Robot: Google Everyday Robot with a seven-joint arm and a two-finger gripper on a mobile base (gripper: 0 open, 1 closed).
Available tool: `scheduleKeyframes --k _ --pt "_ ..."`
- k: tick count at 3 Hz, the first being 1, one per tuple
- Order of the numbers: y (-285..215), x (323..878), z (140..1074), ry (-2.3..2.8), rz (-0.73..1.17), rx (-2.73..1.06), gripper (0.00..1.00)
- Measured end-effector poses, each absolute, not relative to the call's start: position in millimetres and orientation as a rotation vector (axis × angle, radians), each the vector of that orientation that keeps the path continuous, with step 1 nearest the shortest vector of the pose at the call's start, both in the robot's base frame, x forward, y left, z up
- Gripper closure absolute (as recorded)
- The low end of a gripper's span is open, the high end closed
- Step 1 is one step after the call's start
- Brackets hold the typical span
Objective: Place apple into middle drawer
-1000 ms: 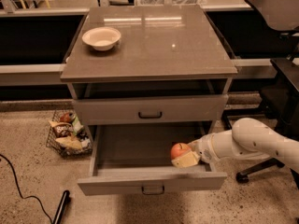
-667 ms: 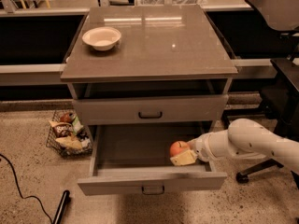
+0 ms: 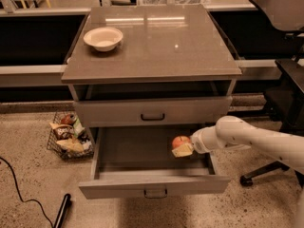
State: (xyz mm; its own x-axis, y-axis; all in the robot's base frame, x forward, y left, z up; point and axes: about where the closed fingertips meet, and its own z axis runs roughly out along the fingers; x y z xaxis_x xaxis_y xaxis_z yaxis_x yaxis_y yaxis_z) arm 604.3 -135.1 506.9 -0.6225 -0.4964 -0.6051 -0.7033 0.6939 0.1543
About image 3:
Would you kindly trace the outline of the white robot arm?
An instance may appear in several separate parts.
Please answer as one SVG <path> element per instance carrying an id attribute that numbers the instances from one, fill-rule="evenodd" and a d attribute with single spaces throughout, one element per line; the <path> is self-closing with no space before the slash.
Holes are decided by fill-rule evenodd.
<path id="1" fill-rule="evenodd" d="M 197 130 L 190 136 L 178 136 L 172 143 L 176 158 L 212 153 L 216 149 L 233 150 L 253 148 L 304 174 L 304 138 L 253 126 L 234 116 L 224 116 L 213 126 Z"/>

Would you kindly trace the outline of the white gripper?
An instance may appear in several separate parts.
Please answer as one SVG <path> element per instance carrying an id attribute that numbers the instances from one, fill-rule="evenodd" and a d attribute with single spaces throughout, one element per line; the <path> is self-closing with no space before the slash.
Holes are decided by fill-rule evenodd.
<path id="1" fill-rule="evenodd" d="M 191 143 L 183 143 L 174 146 L 172 153 L 176 158 L 187 157 L 193 154 L 193 148 L 199 154 L 209 153 L 218 148 L 218 138 L 216 129 L 212 127 L 205 127 L 191 135 Z"/>

